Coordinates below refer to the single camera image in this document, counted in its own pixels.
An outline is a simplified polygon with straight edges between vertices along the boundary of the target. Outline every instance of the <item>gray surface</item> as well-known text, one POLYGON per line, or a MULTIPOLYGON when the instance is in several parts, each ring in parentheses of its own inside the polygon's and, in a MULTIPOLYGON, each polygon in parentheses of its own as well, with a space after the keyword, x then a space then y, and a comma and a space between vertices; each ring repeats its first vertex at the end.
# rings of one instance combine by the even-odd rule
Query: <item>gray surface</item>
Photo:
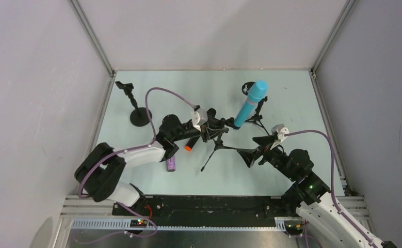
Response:
POLYGON ((351 184, 402 247, 402 1, 360 1, 317 79, 351 184))
POLYGON ((80 1, 116 70, 310 68, 345 2, 80 1))
MULTIPOLYGON (((268 84, 268 101, 263 106, 263 124, 268 130, 285 124, 291 132, 316 129, 325 132, 312 82, 307 71, 132 71, 118 72, 116 81, 134 84, 134 96, 144 106, 144 96, 151 87, 171 89, 206 110, 214 107, 217 116, 235 117, 246 97, 242 84, 263 79, 268 84)), ((180 99, 161 91, 152 92, 149 106, 155 127, 163 117, 176 114, 181 121, 190 118, 190 107, 180 99)), ((113 87, 108 108, 99 134, 98 143, 108 142, 113 147, 127 148, 143 145, 152 138, 151 127, 134 127, 129 121, 133 110, 128 97, 117 86, 113 87)), ((252 137, 265 132, 250 123, 241 129, 230 130, 223 136, 225 145, 255 148, 252 137)), ((180 150, 175 155, 176 171, 167 172, 165 163, 149 163, 126 169, 121 181, 133 183, 145 194, 168 195, 282 195, 292 183, 269 163, 248 168, 235 151, 217 151, 206 169, 202 165, 213 151, 212 142, 199 141, 191 152, 184 150, 187 141, 177 142, 180 150)), ((285 152, 305 149, 315 164, 313 171, 329 185, 330 149, 318 134, 302 134, 283 143, 285 152)), ((337 170, 335 191, 343 195, 337 170)))
MULTIPOLYGON (((102 237, 111 230, 72 230, 76 232, 79 241, 89 241, 102 237)), ((69 248, 85 247, 77 244, 72 236, 69 248)), ((297 248, 305 247, 304 239, 288 238, 282 232, 269 231, 159 231, 156 235, 140 239, 130 239, 128 235, 115 235, 101 242, 87 245, 87 248, 101 247, 136 247, 136 248, 234 248, 234 247, 263 247, 263 248, 297 248)))
POLYGON ((47 247, 107 81, 66 0, 0 1, 0 247, 47 247))

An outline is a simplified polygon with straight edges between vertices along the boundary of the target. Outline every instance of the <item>purple cylinder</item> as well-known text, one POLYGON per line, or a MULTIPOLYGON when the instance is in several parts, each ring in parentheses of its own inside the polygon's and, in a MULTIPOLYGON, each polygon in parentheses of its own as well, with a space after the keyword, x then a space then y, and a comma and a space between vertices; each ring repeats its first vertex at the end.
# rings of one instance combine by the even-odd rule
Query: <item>purple cylinder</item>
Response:
POLYGON ((172 156, 170 159, 166 160, 166 168, 168 172, 174 172, 176 170, 175 156, 172 156))

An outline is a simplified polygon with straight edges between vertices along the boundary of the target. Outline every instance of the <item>perforated metal strip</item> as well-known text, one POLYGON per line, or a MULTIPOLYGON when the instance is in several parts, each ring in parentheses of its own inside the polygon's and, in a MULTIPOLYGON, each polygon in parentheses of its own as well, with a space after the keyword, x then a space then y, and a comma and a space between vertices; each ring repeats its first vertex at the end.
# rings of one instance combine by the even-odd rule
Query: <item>perforated metal strip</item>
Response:
MULTIPOLYGON (((136 219, 76 219, 72 229, 107 229, 107 230, 138 230, 130 227, 131 220, 136 219)), ((285 231, 284 221, 276 220, 276 227, 190 227, 190 226, 158 226, 158 230, 167 231, 285 231)))

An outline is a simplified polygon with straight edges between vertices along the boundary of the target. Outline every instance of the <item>white tabletop surface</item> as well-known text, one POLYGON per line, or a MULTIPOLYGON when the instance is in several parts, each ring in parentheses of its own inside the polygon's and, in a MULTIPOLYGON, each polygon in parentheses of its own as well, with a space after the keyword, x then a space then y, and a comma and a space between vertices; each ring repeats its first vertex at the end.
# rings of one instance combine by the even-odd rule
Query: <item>white tabletop surface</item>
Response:
MULTIPOLYGON (((213 107, 216 117, 235 117, 246 96, 243 83, 265 80, 268 101, 263 106, 263 124, 270 130, 285 124, 291 132, 316 129, 325 132, 316 96, 307 71, 119 71, 116 81, 134 84, 134 97, 144 106, 144 96, 151 87, 173 90, 194 104, 208 110, 213 107)), ((163 117, 177 115, 181 122, 190 119, 191 108, 180 99, 163 91, 153 91, 148 99, 155 128, 163 117)), ((127 148, 147 144, 152 139, 151 126, 135 127, 129 116, 133 107, 122 90, 114 85, 100 130, 98 143, 127 148)), ((265 132, 246 123, 240 130, 230 130, 222 140, 225 145, 255 148, 252 137, 265 132)), ((213 151, 213 142, 196 143, 191 152, 184 149, 186 141, 175 155, 176 171, 167 172, 166 163, 150 163, 125 169, 120 180, 139 187, 145 194, 167 195, 282 195, 292 183, 269 163, 248 168, 236 151, 219 150, 203 172, 202 165, 213 151)), ((301 134, 283 142, 287 153, 305 149, 315 164, 313 171, 330 185, 330 149, 318 134, 301 134)), ((335 192, 343 195, 337 170, 335 192)))

